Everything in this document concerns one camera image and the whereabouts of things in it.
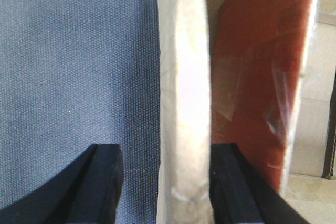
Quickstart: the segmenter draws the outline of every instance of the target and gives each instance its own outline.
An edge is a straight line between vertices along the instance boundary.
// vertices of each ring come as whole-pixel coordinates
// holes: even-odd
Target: black plastic piece
[[[119,145],[91,145],[50,181],[2,209],[0,223],[114,223],[122,182]]]
[[[308,224],[253,169],[237,145],[212,144],[210,171],[216,224]]]

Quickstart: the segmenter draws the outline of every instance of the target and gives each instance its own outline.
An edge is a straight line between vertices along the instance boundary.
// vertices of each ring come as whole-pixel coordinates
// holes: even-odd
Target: red panel
[[[276,190],[312,0],[226,0],[212,58],[212,142],[236,142]]]

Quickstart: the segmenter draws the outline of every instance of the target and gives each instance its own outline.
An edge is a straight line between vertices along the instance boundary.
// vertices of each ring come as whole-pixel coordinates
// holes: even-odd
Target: tile floor
[[[311,224],[336,224],[336,179],[291,174],[285,200]]]

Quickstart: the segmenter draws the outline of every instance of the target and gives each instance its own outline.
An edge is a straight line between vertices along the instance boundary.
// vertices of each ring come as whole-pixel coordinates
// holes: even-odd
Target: beige tile
[[[336,26],[318,23],[311,43],[302,97],[330,101],[336,69]]]
[[[292,154],[292,173],[322,175],[328,121],[329,102],[302,98]]]
[[[336,180],[291,174],[285,200],[311,224],[336,224]]]

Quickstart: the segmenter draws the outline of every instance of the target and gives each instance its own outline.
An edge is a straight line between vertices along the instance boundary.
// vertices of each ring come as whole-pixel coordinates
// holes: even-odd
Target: blue fabric
[[[120,143],[117,223],[155,223],[156,0],[1,0],[0,208],[92,143]]]

